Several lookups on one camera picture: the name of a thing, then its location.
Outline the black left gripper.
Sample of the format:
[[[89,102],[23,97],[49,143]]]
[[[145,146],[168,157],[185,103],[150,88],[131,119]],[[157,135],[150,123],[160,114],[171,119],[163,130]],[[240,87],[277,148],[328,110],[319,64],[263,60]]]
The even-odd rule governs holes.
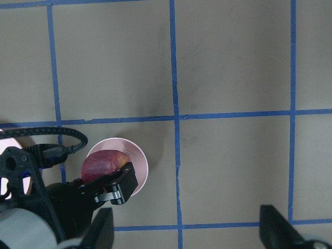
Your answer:
[[[57,218],[68,239],[83,237],[80,248],[112,248],[114,244],[113,210],[99,209],[92,222],[93,212],[110,202],[113,205],[125,204],[138,181],[132,162],[110,175],[103,175],[87,184],[77,178],[72,182],[53,183],[46,187]]]

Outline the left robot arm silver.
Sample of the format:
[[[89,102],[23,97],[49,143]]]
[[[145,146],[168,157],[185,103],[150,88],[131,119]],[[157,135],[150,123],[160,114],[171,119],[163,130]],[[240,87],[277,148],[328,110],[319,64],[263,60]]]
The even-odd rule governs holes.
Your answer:
[[[35,157],[8,147],[1,154],[1,248],[112,248],[114,219],[105,202],[122,205],[138,183],[132,163],[84,184],[44,184]]]

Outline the right gripper camera finger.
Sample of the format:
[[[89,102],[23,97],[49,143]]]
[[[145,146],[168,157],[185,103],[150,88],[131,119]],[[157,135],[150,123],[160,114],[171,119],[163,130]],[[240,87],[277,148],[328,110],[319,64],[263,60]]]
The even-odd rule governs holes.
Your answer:
[[[299,232],[273,205],[261,205],[259,238],[265,248],[311,248]]]

